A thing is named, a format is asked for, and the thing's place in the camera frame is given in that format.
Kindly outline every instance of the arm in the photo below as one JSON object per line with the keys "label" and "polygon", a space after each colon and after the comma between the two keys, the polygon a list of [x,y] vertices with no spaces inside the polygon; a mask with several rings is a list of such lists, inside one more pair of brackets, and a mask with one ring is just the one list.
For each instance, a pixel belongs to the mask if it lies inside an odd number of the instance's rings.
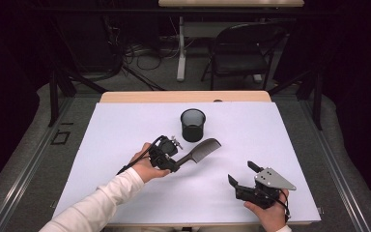
{"label": "arm", "polygon": [[[146,143],[139,157],[150,146]],[[48,222],[41,231],[100,231],[114,216],[117,206],[127,202],[144,184],[156,177],[163,177],[169,170],[157,170],[148,159],[141,159],[132,168],[115,176],[106,186],[100,186],[91,195],[70,206]]]}
{"label": "arm", "polygon": [[[288,197],[288,190],[283,189],[284,193],[279,193],[279,200],[285,204]],[[291,229],[286,225],[285,222],[285,208],[278,203],[273,206],[263,210],[261,207],[252,204],[249,201],[243,203],[243,205],[252,211],[261,221],[265,230],[268,232],[290,232]]]}

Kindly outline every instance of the comb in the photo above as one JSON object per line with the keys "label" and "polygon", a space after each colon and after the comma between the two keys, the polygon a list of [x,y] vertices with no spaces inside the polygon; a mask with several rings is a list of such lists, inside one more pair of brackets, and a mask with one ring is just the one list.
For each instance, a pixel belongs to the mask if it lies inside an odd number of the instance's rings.
{"label": "comb", "polygon": [[221,144],[215,138],[208,138],[195,146],[185,157],[178,160],[176,165],[180,168],[181,165],[189,160],[197,163],[219,147],[221,147]]}

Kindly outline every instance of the wire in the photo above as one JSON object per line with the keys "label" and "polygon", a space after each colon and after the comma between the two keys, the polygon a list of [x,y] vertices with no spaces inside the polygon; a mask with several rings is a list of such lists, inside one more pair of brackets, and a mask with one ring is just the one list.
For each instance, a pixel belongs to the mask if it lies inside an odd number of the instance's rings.
{"label": "wire", "polygon": [[143,70],[143,71],[151,71],[151,70],[155,70],[155,69],[157,69],[157,68],[161,65],[162,58],[161,58],[161,56],[160,56],[159,54],[157,55],[157,59],[158,59],[158,63],[157,63],[157,65],[154,66],[154,67],[151,67],[151,68],[142,68],[142,67],[140,66],[140,57],[141,57],[141,56],[138,56],[138,57],[137,57],[137,61],[136,61],[136,65],[137,65],[137,67],[138,67],[140,70]]}
{"label": "wire", "polygon": [[265,191],[263,191],[260,188],[257,188],[257,190],[261,191],[264,195],[266,195],[269,199],[274,200],[275,202],[281,204],[285,208],[285,222],[288,221],[289,218],[291,218],[291,213],[288,208],[288,196],[283,192],[281,189],[279,190],[280,193],[282,193],[285,196],[286,204],[284,204],[282,201],[279,199],[274,199],[272,198],[269,194],[267,194]]}
{"label": "wire", "polygon": [[[176,37],[179,38],[180,35],[179,35],[179,33],[177,32],[176,26],[174,26],[173,19],[172,19],[171,17],[170,17],[170,22],[171,22],[171,26],[173,27],[173,30],[174,30],[174,32],[175,32]],[[179,51],[180,51],[180,40],[178,40],[177,44],[178,44],[178,45],[177,45],[176,53],[174,53],[174,55],[172,55],[172,56],[165,57],[166,59],[174,58],[174,57],[177,56],[177,54],[178,54]]]}
{"label": "wire", "polygon": [[160,137],[158,137],[147,149],[146,151],[144,151],[137,159],[135,159],[134,161],[131,161],[128,165],[125,165],[122,167],[122,169],[120,169],[120,171],[117,173],[117,175],[121,174],[122,172],[128,170],[129,168],[133,167],[136,163],[138,163],[140,160],[142,160],[143,158],[147,158],[147,157],[144,157],[144,155],[146,155],[146,153],[148,153],[150,151],[150,149],[152,149],[152,147],[154,147],[156,145],[156,143],[161,140],[161,138],[163,138],[164,136],[161,135]]}
{"label": "wire", "polygon": [[128,73],[132,74],[134,77],[136,77],[141,82],[145,83],[151,90],[162,90],[165,91],[162,87],[158,86],[156,83],[154,83],[151,79],[144,76],[142,73],[131,69],[129,66],[123,66],[123,69],[126,70]]}

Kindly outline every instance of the desk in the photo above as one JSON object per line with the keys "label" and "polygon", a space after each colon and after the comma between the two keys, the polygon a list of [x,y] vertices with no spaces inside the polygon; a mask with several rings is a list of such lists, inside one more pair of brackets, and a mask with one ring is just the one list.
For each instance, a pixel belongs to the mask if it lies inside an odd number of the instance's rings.
{"label": "desk", "polygon": [[184,156],[196,145],[181,137],[180,115],[191,107],[206,113],[203,139],[214,137],[222,147],[197,164],[188,162],[176,173],[147,184],[119,206],[109,225],[258,224],[235,198],[227,179],[231,174],[241,185],[253,187],[255,173],[246,166],[248,160],[272,167],[297,187],[289,199],[292,223],[320,220],[282,119],[265,91],[103,94],[54,215],[107,183],[145,141],[175,135],[184,150],[173,159]]}
{"label": "desk", "polygon": [[[171,8],[186,8],[186,7],[226,7],[226,8],[293,8],[302,7],[303,0],[159,0],[158,4],[161,7]],[[215,32],[218,33],[221,28],[216,28]],[[185,80],[186,72],[186,51],[185,51],[185,22],[180,16],[179,23],[179,39],[180,39],[180,58],[179,67],[177,70],[177,80]]]}

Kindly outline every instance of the white sleeve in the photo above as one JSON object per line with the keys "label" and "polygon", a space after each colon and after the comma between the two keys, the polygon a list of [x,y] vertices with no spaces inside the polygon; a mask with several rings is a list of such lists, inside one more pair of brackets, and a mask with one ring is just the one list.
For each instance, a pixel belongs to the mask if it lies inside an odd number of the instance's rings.
{"label": "white sleeve", "polygon": [[101,231],[116,213],[117,206],[131,199],[143,186],[137,172],[129,168],[54,217],[41,231]]}
{"label": "white sleeve", "polygon": [[291,228],[288,225],[285,225],[284,227],[280,228],[276,232],[291,232]]}

